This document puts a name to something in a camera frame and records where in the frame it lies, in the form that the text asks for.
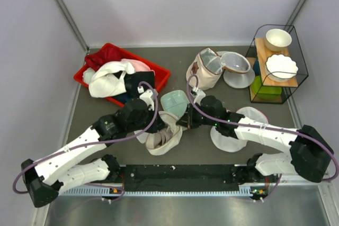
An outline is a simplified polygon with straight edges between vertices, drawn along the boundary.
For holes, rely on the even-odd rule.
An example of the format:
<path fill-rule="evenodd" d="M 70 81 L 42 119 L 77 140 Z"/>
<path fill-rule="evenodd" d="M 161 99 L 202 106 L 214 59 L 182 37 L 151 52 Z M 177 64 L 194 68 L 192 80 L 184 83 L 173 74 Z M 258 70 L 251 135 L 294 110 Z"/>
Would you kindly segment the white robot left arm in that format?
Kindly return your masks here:
<path fill-rule="evenodd" d="M 116 181 L 120 165 L 113 156 L 103 156 L 80 165 L 90 155 L 117 142 L 128 134 L 158 134 L 166 128 L 156 103 L 141 98 L 127 102 L 113 114 L 100 117 L 68 145 L 39 160 L 21 163 L 22 179 L 33 206 L 40 208 L 53 202 L 61 193 L 83 184 Z"/>

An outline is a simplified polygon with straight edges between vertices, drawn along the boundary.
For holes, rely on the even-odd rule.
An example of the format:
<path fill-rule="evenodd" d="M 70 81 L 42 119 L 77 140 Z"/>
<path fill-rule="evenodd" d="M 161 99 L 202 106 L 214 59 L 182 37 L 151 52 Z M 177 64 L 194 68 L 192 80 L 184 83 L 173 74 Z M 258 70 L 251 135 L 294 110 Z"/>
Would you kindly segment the white mesh bra laundry bag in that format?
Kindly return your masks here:
<path fill-rule="evenodd" d="M 159 116 L 165 123 L 163 129 L 157 133 L 145 132 L 136 137 L 153 156 L 161 156 L 169 152 L 180 143 L 183 134 L 183 128 L 176 124 L 179 120 L 177 116 L 166 111 L 160 111 Z"/>

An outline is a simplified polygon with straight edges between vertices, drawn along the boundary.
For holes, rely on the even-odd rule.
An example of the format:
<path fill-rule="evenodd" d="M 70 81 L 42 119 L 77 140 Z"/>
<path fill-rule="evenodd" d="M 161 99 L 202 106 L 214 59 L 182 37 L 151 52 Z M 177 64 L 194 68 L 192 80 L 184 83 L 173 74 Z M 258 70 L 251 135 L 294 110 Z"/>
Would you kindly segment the white bra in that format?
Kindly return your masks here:
<path fill-rule="evenodd" d="M 135 72 L 135 68 L 128 61 L 111 61 L 104 64 L 93 75 L 88 85 L 90 95 L 95 98 L 106 98 L 125 93 L 124 77 Z"/>

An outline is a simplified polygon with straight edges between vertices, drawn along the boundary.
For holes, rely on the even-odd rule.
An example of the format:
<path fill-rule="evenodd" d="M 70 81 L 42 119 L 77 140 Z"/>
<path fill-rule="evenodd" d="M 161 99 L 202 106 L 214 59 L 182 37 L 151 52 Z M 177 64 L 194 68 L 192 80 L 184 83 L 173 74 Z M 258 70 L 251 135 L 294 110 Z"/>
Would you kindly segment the grey taupe bra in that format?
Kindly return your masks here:
<path fill-rule="evenodd" d="M 166 144 L 172 138 L 173 132 L 170 127 L 164 128 L 154 135 L 153 148 Z"/>

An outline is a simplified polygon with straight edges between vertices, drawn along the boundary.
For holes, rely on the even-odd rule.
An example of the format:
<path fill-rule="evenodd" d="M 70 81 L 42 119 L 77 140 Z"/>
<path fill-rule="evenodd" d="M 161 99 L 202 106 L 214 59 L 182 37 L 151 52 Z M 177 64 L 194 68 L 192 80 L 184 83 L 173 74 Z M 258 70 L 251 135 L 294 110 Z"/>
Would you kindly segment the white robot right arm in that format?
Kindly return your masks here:
<path fill-rule="evenodd" d="M 264 124 L 226 110 L 214 96 L 206 96 L 199 104 L 188 104 L 177 125 L 188 129 L 208 125 L 223 137 L 253 141 L 278 150 L 271 155 L 257 153 L 248 160 L 247 175 L 255 182 L 268 175 L 289 174 L 320 183 L 334 159 L 333 149 L 314 127 L 285 129 Z"/>

